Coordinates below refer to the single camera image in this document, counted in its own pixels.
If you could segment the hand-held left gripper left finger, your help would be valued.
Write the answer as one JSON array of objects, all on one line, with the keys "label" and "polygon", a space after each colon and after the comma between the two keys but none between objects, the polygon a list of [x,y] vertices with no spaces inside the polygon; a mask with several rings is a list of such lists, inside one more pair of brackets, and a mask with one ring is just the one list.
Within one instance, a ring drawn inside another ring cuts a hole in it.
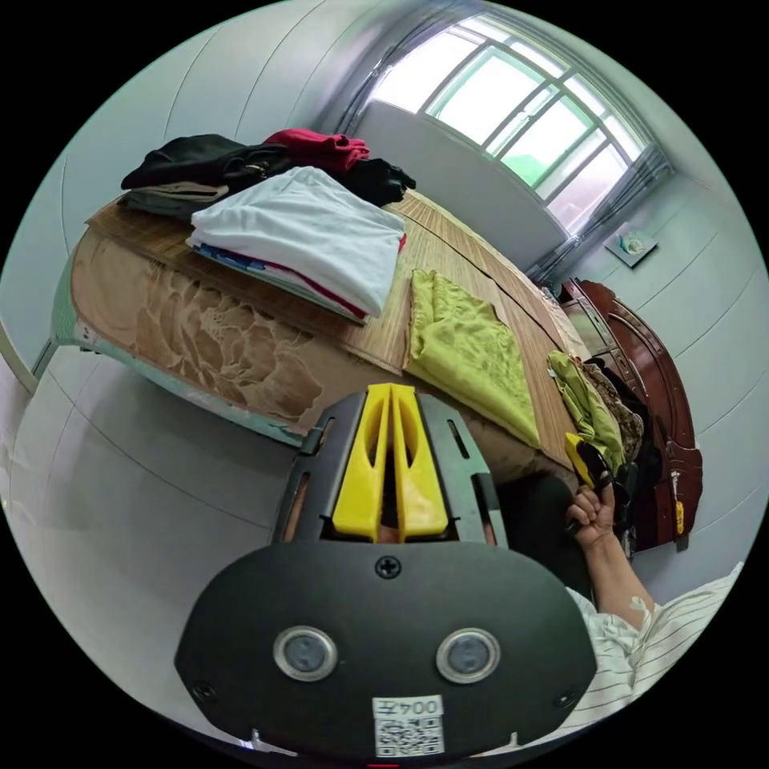
[{"label": "hand-held left gripper left finger", "polygon": [[341,480],[332,525],[343,537],[377,537],[389,446],[390,384],[368,387]]}]

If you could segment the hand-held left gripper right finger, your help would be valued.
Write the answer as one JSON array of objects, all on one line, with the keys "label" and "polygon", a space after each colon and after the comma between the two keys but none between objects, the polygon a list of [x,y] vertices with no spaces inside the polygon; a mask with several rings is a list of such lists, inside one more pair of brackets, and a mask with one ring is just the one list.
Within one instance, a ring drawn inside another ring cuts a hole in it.
[{"label": "hand-held left gripper right finger", "polygon": [[444,536],[449,519],[414,388],[391,388],[393,463],[400,542]]}]

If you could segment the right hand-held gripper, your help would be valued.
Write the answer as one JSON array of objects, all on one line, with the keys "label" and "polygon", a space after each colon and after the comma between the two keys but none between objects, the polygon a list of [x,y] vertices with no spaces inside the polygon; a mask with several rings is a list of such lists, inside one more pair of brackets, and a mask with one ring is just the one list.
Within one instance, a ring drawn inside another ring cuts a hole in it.
[{"label": "right hand-held gripper", "polygon": [[603,456],[590,443],[575,433],[565,433],[565,451],[576,474],[602,500],[603,492],[611,488],[614,495],[614,528],[630,529],[632,526],[632,505],[638,467],[625,463],[612,472]]}]

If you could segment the person's right hand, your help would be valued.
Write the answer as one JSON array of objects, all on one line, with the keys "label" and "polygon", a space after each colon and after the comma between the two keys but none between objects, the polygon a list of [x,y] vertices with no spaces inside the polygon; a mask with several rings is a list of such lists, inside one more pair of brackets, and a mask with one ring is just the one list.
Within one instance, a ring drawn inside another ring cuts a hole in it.
[{"label": "person's right hand", "polygon": [[587,485],[578,488],[566,512],[566,528],[586,554],[595,545],[606,544],[613,534],[614,486],[601,479],[597,489]]}]

